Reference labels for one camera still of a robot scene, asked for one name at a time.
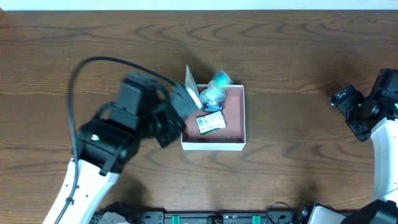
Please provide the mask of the white Pantene conditioner tube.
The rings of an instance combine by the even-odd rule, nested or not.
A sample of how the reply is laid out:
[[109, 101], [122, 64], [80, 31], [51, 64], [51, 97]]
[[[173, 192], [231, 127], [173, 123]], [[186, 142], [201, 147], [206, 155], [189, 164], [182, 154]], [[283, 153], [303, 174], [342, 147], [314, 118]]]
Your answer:
[[193, 92], [196, 94], [196, 96], [199, 96], [199, 91], [198, 91], [197, 84], [195, 82], [195, 79], [194, 79], [194, 77], [193, 77], [188, 65], [186, 65], [185, 86], [189, 87], [190, 89], [192, 89]]

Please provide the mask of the green Dettol soap bar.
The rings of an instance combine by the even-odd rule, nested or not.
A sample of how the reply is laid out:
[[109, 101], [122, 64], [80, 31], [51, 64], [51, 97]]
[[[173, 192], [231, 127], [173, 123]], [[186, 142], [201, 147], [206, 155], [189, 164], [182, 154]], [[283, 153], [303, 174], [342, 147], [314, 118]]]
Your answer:
[[226, 120], [221, 111], [198, 117], [196, 122], [201, 135], [217, 129], [224, 129], [226, 127]]

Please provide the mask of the green white toothbrush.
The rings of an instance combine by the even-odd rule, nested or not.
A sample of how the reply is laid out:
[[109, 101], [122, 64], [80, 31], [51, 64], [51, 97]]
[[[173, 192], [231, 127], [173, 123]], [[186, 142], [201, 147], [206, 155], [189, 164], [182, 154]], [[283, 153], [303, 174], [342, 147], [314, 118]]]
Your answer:
[[221, 111], [226, 100], [225, 89], [232, 83], [232, 79], [223, 70], [219, 70], [213, 75], [210, 82], [205, 85], [205, 89], [200, 91], [189, 67], [186, 67], [185, 87], [202, 111]]

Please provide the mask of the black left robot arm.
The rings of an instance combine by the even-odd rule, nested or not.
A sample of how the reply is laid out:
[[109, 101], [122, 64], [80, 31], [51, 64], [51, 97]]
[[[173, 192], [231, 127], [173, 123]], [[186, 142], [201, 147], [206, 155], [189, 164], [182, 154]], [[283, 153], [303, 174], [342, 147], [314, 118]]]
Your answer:
[[62, 188], [45, 223], [88, 223], [143, 139], [162, 148], [185, 129], [185, 119], [201, 109], [198, 95], [175, 84], [165, 98], [163, 84], [142, 73], [126, 75], [116, 102], [103, 105], [77, 134], [77, 157], [68, 163]]

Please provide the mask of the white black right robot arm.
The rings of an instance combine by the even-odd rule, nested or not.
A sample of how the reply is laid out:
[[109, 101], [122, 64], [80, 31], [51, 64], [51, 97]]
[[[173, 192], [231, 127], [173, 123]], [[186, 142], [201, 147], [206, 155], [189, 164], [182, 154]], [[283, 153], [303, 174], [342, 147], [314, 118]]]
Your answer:
[[379, 71], [368, 96], [353, 85], [329, 98], [345, 117], [345, 123], [374, 149], [372, 202], [342, 219], [341, 223], [397, 223], [397, 70]]

